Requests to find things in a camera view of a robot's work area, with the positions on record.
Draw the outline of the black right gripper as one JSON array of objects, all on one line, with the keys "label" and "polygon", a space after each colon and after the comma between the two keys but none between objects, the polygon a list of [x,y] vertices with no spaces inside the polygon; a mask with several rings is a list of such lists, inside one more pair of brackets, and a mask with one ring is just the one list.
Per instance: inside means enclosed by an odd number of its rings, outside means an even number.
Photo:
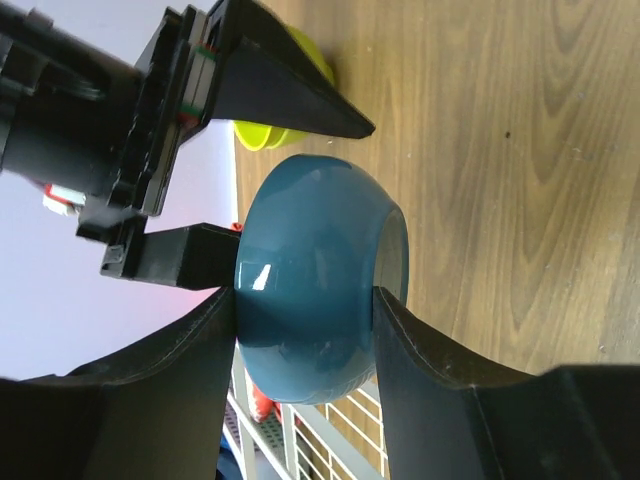
[{"label": "black right gripper", "polygon": [[128,222],[160,215],[178,149],[211,118],[352,139],[375,130],[258,1],[166,9],[136,67],[143,78],[124,147],[76,231],[114,235],[106,277],[185,290],[233,285],[240,232],[199,223],[147,233],[144,222]]}]

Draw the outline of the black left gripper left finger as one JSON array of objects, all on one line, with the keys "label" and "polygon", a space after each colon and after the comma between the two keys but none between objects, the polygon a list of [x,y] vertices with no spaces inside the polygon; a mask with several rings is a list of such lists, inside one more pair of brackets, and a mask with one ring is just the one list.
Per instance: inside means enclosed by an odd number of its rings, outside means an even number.
[{"label": "black left gripper left finger", "polygon": [[4,479],[213,479],[234,293],[65,376],[1,381]]}]

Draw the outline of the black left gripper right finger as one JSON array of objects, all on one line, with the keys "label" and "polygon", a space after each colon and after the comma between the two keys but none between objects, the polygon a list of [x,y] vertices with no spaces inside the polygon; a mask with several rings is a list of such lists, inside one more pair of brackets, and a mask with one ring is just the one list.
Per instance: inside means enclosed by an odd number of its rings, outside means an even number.
[{"label": "black left gripper right finger", "polygon": [[385,443],[395,479],[635,479],[639,369],[540,375],[483,357],[373,291]]}]

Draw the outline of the blue bowl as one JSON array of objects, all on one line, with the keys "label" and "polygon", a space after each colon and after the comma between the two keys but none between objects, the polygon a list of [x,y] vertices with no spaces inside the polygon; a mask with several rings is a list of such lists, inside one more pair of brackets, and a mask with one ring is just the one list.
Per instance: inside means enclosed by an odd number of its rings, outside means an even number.
[{"label": "blue bowl", "polygon": [[235,270],[238,342],[268,398],[322,404],[375,372],[373,293],[405,300],[405,217],[365,170],[342,159],[294,155],[259,188]]}]

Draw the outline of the lime green bowl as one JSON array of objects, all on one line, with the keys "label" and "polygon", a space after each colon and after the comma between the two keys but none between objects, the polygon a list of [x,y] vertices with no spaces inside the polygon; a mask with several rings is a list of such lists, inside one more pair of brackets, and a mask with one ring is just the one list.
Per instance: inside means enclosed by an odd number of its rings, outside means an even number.
[{"label": "lime green bowl", "polygon": [[319,47],[311,40],[305,33],[300,31],[299,29],[288,25],[287,30],[292,35],[292,37],[296,40],[305,54],[312,60],[314,65],[322,72],[322,74],[327,78],[327,80],[335,85],[334,73],[329,64],[327,63],[323,53],[320,51]]},{"label": "lime green bowl", "polygon": [[252,152],[291,145],[307,136],[305,132],[298,130],[246,121],[234,121],[233,126],[240,143]]}]

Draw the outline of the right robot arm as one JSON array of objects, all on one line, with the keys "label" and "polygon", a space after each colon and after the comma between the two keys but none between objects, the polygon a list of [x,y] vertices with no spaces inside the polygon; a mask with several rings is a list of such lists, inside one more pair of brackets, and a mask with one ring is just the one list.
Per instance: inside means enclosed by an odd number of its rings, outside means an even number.
[{"label": "right robot arm", "polygon": [[46,188],[101,242],[105,276],[232,284],[239,236],[201,223],[149,233],[179,148],[212,120],[361,139],[374,124],[256,1],[167,10],[135,64],[1,7],[1,167]]}]

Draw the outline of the dark blue denim cloth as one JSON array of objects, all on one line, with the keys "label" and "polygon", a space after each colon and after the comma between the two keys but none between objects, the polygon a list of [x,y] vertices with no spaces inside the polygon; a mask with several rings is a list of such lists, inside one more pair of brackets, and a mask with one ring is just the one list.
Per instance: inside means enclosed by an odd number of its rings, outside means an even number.
[{"label": "dark blue denim cloth", "polygon": [[225,446],[219,449],[216,480],[243,480],[242,471],[233,454],[233,452]]}]

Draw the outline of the red white tie-dye towel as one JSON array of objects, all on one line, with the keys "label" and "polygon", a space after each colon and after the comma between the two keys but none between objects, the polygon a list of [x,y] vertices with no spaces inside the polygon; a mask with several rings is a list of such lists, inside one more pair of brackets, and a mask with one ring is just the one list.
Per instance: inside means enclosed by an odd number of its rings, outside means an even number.
[{"label": "red white tie-dye towel", "polygon": [[273,408],[273,401],[256,385],[252,385],[249,392],[249,410],[251,418],[257,423],[263,423],[269,418]]}]

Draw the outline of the white plastic basket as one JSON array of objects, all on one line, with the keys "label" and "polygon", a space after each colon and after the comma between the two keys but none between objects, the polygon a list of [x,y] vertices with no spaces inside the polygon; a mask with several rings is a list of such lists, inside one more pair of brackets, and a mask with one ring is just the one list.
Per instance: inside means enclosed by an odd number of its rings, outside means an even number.
[{"label": "white plastic basket", "polygon": [[256,423],[227,402],[222,444],[231,452],[241,479],[294,479],[287,468],[283,432],[274,415]]}]

